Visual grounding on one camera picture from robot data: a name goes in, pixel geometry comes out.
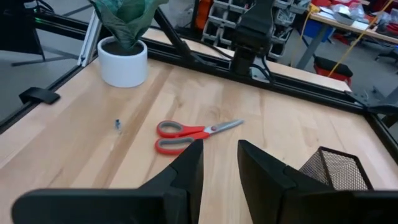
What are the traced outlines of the green succulent in white pot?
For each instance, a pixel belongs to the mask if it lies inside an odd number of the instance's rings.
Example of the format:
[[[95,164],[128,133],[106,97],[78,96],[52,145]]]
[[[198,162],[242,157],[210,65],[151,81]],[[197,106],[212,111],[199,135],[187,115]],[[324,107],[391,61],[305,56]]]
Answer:
[[[147,46],[141,40],[155,10],[169,0],[89,0],[110,37],[97,44],[102,79],[118,88],[138,86],[147,78]]]

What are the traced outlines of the red handled scissors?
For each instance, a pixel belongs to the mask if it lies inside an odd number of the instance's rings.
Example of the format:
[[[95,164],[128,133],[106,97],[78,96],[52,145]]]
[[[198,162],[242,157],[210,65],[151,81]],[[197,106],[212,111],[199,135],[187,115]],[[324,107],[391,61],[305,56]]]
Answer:
[[[244,121],[242,119],[236,119],[212,126],[186,126],[176,121],[164,120],[156,127],[156,132],[160,138],[156,140],[154,148],[161,154],[178,155],[185,150],[185,147],[167,149],[165,146],[182,143],[191,144],[197,139],[206,139],[211,135],[234,128],[243,123]]]

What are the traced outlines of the grey parts bin rack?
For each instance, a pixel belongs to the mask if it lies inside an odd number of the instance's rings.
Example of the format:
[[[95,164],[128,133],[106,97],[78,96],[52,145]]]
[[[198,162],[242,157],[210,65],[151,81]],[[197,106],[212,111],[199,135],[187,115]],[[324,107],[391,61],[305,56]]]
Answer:
[[[278,61],[285,52],[294,20],[307,11],[311,0],[199,0],[195,27],[202,31],[202,41],[233,50],[233,32],[241,16],[258,2],[271,2],[274,20],[271,49],[267,58]]]

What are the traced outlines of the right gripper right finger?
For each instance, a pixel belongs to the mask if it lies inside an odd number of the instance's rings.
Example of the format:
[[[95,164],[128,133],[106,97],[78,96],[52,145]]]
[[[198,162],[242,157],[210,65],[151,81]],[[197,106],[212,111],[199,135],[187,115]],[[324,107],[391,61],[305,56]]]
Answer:
[[[238,166],[253,224],[398,224],[396,190],[335,190],[247,140]]]

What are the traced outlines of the black table edge clamp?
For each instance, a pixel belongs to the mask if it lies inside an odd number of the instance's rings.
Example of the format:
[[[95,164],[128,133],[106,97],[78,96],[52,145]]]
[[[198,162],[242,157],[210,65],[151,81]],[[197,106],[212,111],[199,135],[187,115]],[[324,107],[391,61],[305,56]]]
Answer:
[[[51,105],[60,99],[60,95],[47,89],[30,87],[23,91],[19,98],[23,104],[31,102]]]

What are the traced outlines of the cluttered wooden workbench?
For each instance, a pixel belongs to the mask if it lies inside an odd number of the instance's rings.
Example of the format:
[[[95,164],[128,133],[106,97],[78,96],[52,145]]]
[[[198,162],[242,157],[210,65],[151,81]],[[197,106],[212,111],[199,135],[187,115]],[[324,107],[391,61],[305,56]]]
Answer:
[[[398,38],[379,34],[376,32],[376,28],[370,29],[370,25],[361,22],[353,22],[352,25],[348,26],[346,24],[342,24],[336,21],[332,15],[328,16],[326,13],[313,12],[311,9],[307,10],[305,25],[307,25],[308,19],[321,22],[322,26],[315,35],[315,37],[312,39],[312,41],[309,43],[309,46],[307,47],[306,51],[303,53],[302,57],[295,66],[295,68],[301,70],[303,70],[306,67],[307,63],[309,62],[312,55],[315,53],[316,49],[322,42],[325,33],[330,27],[339,28],[357,33],[359,34],[359,37],[363,37],[364,35],[366,35],[368,37],[374,37],[375,39],[385,40],[386,42],[390,42],[392,44],[398,44]]]

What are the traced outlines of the black mesh desk organizer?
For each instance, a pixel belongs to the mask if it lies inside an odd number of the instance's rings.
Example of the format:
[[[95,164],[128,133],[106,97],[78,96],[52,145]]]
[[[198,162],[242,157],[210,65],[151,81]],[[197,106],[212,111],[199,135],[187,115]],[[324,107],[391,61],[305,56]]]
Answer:
[[[335,190],[374,190],[357,156],[327,147],[319,147],[299,171]]]

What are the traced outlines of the silver aluminium extrusion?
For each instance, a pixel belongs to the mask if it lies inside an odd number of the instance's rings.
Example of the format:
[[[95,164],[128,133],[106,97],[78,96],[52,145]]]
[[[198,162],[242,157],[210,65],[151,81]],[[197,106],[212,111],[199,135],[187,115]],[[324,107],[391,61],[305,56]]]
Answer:
[[[101,22],[96,15],[96,11],[93,11],[85,34],[83,45],[81,47],[78,65],[85,67],[93,60],[101,32],[101,26]]]

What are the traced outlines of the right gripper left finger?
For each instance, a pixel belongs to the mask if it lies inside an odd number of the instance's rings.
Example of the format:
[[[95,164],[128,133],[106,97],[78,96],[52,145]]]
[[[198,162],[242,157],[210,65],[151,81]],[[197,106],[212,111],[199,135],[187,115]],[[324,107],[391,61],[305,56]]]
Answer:
[[[203,141],[137,189],[36,189],[11,208],[13,224],[197,224]]]

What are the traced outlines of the black aluminium table frame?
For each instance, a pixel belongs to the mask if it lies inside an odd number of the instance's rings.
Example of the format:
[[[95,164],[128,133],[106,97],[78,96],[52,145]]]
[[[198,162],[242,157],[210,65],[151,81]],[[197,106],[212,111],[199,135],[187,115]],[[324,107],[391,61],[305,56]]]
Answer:
[[[83,35],[88,34],[88,29],[91,26],[91,23],[89,25],[88,23],[79,22],[67,17],[57,15],[53,16],[47,12],[32,12],[27,15],[28,16],[25,20],[33,23],[34,28],[44,29],[56,34],[81,40],[83,40]],[[350,113],[361,114],[366,118],[370,127],[372,127],[373,131],[383,143],[393,160],[398,164],[398,142],[392,137],[387,126],[377,116],[377,114],[398,116],[397,105],[370,103],[356,93],[324,87],[299,80],[298,78],[290,78],[279,73],[268,72],[269,75],[265,75],[265,81],[255,80],[255,78],[249,77],[248,74],[242,75],[243,73],[237,72],[238,69],[233,68],[232,65],[235,65],[235,61],[237,60],[239,62],[237,65],[243,65],[243,68],[246,69],[248,73],[249,55],[255,56],[255,53],[259,54],[258,49],[260,48],[257,46],[251,47],[251,45],[246,46],[239,43],[237,51],[235,51],[233,58],[231,59],[232,62],[228,62],[226,59],[216,58],[215,56],[192,51],[188,47],[188,44],[178,36],[160,8],[156,9],[154,19],[158,25],[160,25],[160,28],[153,28],[163,32],[172,44],[165,44],[157,40],[143,37],[143,42],[148,46],[149,58],[265,90],[293,96],[339,110],[348,111]],[[61,76],[61,78],[56,80],[46,89],[35,89],[35,87],[32,87],[23,92],[20,99],[22,103],[24,105],[27,104],[27,106],[23,106],[22,109],[17,110],[17,112],[0,122],[0,134],[9,129],[14,123],[18,122],[39,103],[51,105],[59,100],[60,96],[54,91],[74,77],[83,69],[83,67],[84,66],[82,65],[73,67],[68,73]],[[45,101],[41,98],[35,98],[30,94],[32,91],[38,91],[40,94],[43,93],[46,97],[48,95],[50,100]]]

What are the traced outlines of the red and black cart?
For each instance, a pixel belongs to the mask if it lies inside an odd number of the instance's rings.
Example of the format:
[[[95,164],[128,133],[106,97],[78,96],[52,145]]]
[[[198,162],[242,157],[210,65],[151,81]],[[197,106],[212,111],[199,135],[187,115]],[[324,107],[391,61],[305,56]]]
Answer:
[[[353,72],[345,64],[338,64],[337,67],[334,68],[336,64],[335,61],[327,58],[315,57],[313,68],[318,75],[343,81],[350,86]]]

